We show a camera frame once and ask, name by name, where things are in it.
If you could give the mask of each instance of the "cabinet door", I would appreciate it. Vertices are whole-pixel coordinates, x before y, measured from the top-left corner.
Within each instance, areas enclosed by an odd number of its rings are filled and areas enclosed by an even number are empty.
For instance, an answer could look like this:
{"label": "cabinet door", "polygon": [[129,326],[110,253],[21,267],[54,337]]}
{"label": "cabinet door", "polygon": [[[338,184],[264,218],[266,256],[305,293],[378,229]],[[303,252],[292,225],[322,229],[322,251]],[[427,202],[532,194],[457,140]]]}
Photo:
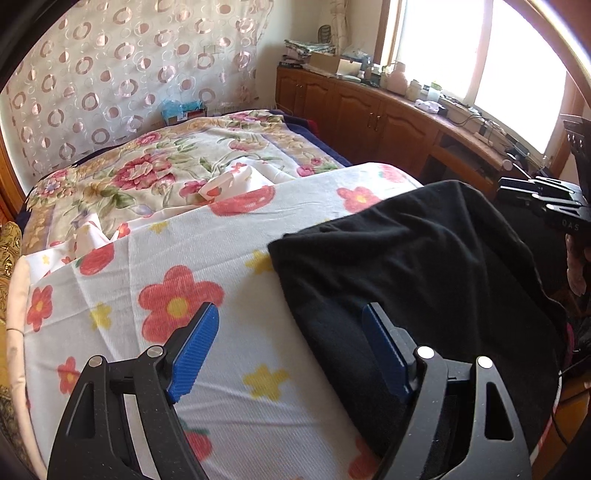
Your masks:
{"label": "cabinet door", "polygon": [[382,103],[377,121],[375,161],[418,176],[437,137],[437,127],[409,106]]}
{"label": "cabinet door", "polygon": [[277,85],[275,90],[275,101],[277,108],[289,115],[294,114],[298,86],[300,84],[300,72],[294,69],[277,69]]}
{"label": "cabinet door", "polygon": [[371,152],[377,132],[374,130],[379,100],[362,88],[337,86],[332,97],[329,144],[351,163],[373,161]]}
{"label": "cabinet door", "polygon": [[295,116],[316,122],[320,138],[325,140],[330,129],[327,123],[327,110],[334,84],[319,75],[308,73],[302,75],[300,84],[300,95],[295,101]]}

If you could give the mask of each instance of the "circle pattern curtain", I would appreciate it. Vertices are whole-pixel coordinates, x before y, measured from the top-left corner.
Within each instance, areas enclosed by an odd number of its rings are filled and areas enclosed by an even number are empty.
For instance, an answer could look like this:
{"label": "circle pattern curtain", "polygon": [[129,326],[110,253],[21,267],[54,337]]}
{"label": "circle pattern curtain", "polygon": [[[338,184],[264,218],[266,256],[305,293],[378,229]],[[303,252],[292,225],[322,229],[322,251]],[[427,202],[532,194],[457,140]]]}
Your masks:
{"label": "circle pattern curtain", "polygon": [[272,0],[82,0],[37,42],[3,95],[35,178],[163,125],[164,100],[256,98]]}

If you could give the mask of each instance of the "metal screw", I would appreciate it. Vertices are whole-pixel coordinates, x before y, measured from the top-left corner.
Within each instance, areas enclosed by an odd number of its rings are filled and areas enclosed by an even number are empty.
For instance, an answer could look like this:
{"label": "metal screw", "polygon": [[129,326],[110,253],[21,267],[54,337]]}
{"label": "metal screw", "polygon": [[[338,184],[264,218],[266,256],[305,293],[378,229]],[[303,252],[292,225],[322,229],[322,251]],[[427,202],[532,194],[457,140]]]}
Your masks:
{"label": "metal screw", "polygon": [[88,360],[88,365],[92,368],[98,367],[103,362],[103,358],[100,355],[95,355]]}
{"label": "metal screw", "polygon": [[418,353],[419,357],[425,358],[425,359],[430,359],[435,356],[435,350],[433,350],[431,347],[425,346],[425,345],[417,348],[417,353]]}
{"label": "metal screw", "polygon": [[164,353],[164,350],[160,345],[154,345],[148,348],[148,356],[150,358],[156,358]]}
{"label": "metal screw", "polygon": [[476,361],[482,368],[492,368],[492,360],[487,356],[479,356]]}

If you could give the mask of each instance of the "pink vase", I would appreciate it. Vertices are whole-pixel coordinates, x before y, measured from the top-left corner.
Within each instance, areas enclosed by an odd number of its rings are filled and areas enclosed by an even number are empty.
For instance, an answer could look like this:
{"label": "pink vase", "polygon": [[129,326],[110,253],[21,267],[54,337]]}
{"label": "pink vase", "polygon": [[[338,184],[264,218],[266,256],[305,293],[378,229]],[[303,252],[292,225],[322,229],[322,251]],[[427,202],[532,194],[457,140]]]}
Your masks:
{"label": "pink vase", "polygon": [[387,89],[392,93],[405,95],[408,88],[408,80],[404,74],[406,65],[400,61],[394,64],[394,70],[388,75]]}

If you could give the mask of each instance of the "floral quilt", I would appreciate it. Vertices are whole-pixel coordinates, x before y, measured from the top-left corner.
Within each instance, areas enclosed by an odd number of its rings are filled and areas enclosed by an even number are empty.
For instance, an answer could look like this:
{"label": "floral quilt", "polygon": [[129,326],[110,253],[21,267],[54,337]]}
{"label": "floral quilt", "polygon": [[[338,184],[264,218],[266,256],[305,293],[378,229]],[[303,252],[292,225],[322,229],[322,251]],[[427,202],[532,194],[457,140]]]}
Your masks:
{"label": "floral quilt", "polygon": [[341,168],[286,126],[281,115],[248,111],[149,132],[78,167],[56,171],[29,197],[23,253],[69,240],[92,213],[111,237],[125,222],[167,207],[214,202],[199,190],[221,174],[251,166],[272,183]]}
{"label": "floral quilt", "polygon": [[[191,393],[175,405],[208,478],[372,478],[378,459],[291,316],[267,245],[418,186],[371,163],[265,186],[140,229],[31,285],[24,365],[43,462],[91,356],[134,358],[211,301],[219,332]],[[128,415],[142,472],[158,478],[137,441],[137,410]]]}

